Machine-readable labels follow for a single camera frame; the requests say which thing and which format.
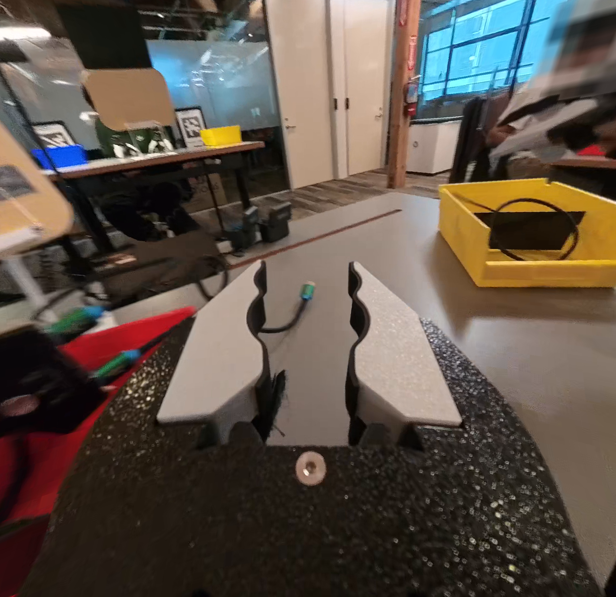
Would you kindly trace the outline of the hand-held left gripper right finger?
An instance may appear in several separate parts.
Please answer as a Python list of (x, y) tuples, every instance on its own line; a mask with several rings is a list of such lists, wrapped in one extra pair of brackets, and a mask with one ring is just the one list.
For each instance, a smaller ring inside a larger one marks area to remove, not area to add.
[(357, 261), (349, 263), (350, 325), (357, 335), (346, 375), (349, 442), (368, 429), (418, 442), (415, 428), (458, 429), (463, 418), (419, 315)]

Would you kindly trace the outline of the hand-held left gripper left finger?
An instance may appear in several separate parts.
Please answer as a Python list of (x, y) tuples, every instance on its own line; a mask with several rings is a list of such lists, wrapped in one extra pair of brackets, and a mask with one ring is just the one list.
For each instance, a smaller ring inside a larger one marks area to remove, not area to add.
[(266, 345), (267, 269), (257, 261), (195, 316), (157, 423), (204, 424), (207, 444), (225, 444), (237, 423), (267, 437), (272, 377)]

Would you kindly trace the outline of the red plastic bin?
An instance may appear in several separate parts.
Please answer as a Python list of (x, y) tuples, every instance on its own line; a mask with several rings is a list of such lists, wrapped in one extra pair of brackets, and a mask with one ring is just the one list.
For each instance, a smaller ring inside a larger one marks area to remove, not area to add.
[(89, 374), (107, 400), (68, 434), (28, 432), (1, 437), (1, 596), (16, 596), (47, 529), (58, 492), (86, 435), (120, 388), (177, 325), (196, 313), (183, 307), (61, 344), (63, 333), (34, 325)]

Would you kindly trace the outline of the yellow bin with black divider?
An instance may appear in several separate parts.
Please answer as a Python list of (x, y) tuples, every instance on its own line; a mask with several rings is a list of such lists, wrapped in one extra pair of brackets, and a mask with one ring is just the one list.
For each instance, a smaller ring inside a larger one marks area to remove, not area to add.
[(475, 285), (615, 288), (615, 202), (546, 179), (450, 184), (439, 232)]

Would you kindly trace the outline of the tan board on white stand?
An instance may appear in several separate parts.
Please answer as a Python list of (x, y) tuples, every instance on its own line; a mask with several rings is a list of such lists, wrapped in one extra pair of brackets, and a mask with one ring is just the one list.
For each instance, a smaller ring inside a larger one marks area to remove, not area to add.
[(73, 221), (73, 208), (68, 200), (2, 124), (1, 264), (30, 306), (41, 313), (46, 308), (46, 299), (23, 257), (64, 237)]

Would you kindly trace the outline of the brown wooden desk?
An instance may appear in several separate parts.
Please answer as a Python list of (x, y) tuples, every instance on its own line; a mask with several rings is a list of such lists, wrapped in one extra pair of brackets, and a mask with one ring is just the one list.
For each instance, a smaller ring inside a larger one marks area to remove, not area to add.
[(262, 141), (247, 141), (238, 144), (219, 147), (202, 147), (199, 149), (179, 149), (164, 154), (148, 154), (126, 159), (101, 159), (83, 165), (41, 169), (40, 173), (57, 184), (67, 184), (62, 187), (68, 200), (75, 208), (81, 225), (92, 239), (100, 254), (115, 252), (104, 225), (100, 222), (89, 197), (96, 189), (89, 187), (81, 189), (76, 180), (93, 176), (119, 175), (132, 171), (150, 170), (157, 166), (180, 166), (185, 163), (197, 163), (196, 167), (167, 171), (157, 175), (137, 176), (142, 184), (158, 184), (160, 182), (176, 182), (189, 177), (220, 174), (223, 171), (233, 171), (240, 201), (243, 209), (252, 207), (248, 191), (248, 153), (265, 147)]

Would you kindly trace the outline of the blue plastic bin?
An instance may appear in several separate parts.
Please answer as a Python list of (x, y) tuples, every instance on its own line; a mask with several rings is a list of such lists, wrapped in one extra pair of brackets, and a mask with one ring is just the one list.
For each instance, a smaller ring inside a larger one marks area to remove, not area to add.
[(75, 166), (87, 165), (88, 155), (81, 145), (46, 147), (41, 149), (31, 149), (31, 154), (44, 170), (56, 168), (71, 168)]

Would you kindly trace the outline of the white recycling bin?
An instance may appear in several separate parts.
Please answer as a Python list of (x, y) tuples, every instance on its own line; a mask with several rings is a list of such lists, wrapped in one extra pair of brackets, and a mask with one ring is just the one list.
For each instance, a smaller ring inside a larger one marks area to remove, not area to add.
[(453, 167), (461, 119), (410, 125), (407, 173), (433, 176)]

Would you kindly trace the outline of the yellow plastic bin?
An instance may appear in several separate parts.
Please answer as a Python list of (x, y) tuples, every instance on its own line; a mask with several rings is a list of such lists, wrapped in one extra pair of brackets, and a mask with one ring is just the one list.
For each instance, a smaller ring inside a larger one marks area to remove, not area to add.
[(243, 142), (238, 124), (200, 130), (200, 138), (206, 147), (235, 146)]

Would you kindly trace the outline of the framed black white marker poster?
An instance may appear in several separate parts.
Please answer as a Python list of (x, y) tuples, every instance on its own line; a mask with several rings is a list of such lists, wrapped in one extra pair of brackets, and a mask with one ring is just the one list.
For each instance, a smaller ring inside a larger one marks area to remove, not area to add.
[(50, 121), (32, 124), (33, 131), (44, 148), (58, 148), (76, 145), (76, 141), (65, 122)]
[(175, 119), (185, 148), (192, 150), (206, 147), (201, 137), (206, 123), (200, 106), (176, 108)]

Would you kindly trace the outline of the green white fabric bundle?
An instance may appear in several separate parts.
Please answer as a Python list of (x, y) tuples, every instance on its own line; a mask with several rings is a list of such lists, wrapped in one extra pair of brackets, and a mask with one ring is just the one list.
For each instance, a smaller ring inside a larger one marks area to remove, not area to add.
[(174, 150), (172, 133), (165, 126), (114, 131), (96, 117), (94, 128), (105, 157), (126, 159)]

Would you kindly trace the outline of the tan rounded board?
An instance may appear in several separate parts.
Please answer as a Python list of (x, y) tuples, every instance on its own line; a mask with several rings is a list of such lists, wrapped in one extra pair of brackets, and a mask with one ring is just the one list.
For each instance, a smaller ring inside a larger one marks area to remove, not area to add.
[(175, 124), (166, 80), (156, 69), (84, 70), (82, 85), (100, 121), (113, 131)]

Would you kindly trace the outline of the white door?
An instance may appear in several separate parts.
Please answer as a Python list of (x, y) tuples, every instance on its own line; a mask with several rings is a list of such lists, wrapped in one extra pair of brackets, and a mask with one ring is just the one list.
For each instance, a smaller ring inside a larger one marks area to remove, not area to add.
[(328, 0), (266, 0), (292, 189), (329, 181), (335, 155)]
[(347, 164), (350, 175), (384, 165), (395, 0), (346, 0)]

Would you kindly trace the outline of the wooden post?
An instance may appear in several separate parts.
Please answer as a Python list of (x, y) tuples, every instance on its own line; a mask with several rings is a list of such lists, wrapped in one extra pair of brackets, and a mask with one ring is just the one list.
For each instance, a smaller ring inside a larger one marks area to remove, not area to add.
[(410, 132), (406, 91), (415, 76), (420, 11), (421, 0), (397, 0), (389, 117), (389, 189), (401, 189), (405, 186), (406, 152)]

